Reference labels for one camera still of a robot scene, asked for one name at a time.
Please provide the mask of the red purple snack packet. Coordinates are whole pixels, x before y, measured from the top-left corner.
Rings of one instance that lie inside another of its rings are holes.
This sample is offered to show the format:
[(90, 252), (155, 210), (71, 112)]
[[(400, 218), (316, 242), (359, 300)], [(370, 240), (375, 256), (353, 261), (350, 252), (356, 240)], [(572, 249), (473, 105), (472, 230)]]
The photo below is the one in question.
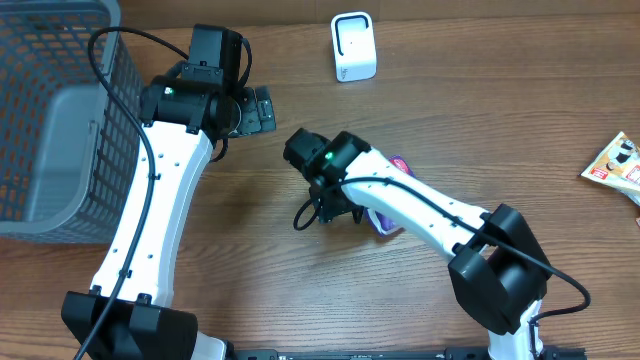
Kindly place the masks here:
[[(415, 173), (413, 172), (409, 164), (400, 155), (391, 156), (388, 158), (388, 160), (402, 172), (408, 174), (411, 177), (415, 176)], [(366, 208), (366, 217), (374, 231), (382, 238), (393, 236), (396, 233), (403, 231), (403, 228), (396, 224), (389, 217), (382, 215), (381, 213), (370, 208)]]

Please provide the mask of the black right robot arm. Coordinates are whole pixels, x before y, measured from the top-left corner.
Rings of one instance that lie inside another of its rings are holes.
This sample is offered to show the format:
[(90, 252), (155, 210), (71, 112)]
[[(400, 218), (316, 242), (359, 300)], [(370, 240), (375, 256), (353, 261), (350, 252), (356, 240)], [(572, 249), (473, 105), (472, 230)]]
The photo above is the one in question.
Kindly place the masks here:
[(346, 131), (328, 139), (301, 128), (286, 141), (283, 157), (309, 183), (315, 220), (380, 214), (440, 255), (458, 304), (488, 331), (490, 358), (542, 357), (534, 318), (550, 263), (518, 211), (452, 199)]

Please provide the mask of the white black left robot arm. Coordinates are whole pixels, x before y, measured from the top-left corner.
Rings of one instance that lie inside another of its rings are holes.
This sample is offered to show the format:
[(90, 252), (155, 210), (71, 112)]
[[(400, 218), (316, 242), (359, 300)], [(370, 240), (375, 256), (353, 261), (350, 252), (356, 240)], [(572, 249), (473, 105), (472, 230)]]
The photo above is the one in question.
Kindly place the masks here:
[(251, 88), (249, 41), (198, 24), (190, 47), (122, 112), (140, 139), (115, 237), (86, 293), (68, 292), (61, 317), (94, 359), (231, 359), (232, 344), (203, 334), (173, 308), (177, 253), (198, 180), (228, 143), (276, 127), (266, 87)]

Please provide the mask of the yellow orange snack bag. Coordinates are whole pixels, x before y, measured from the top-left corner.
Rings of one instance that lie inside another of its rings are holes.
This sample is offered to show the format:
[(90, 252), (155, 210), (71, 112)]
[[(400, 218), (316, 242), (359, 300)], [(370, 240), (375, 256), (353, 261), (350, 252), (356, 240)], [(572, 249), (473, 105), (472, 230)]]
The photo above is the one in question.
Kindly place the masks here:
[(639, 147), (624, 132), (602, 149), (581, 176), (611, 187), (639, 205)]

